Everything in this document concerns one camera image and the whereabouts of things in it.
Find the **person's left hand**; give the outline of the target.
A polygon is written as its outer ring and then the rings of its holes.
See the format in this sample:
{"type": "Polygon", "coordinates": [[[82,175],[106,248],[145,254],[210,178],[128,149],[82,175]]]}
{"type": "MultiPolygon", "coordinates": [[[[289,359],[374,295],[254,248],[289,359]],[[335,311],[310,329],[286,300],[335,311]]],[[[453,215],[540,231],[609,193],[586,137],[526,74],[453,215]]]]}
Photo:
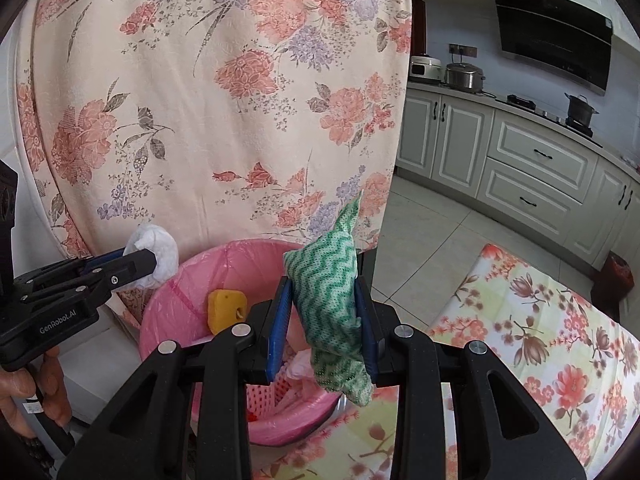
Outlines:
{"type": "Polygon", "coordinates": [[[43,413],[60,427],[66,427],[72,418],[72,408],[64,384],[64,373],[58,355],[60,348],[53,347],[42,358],[36,377],[26,368],[16,372],[0,372],[1,413],[9,426],[20,436],[33,439],[36,434],[18,410],[14,399],[30,399],[36,388],[43,393],[43,413]]]}

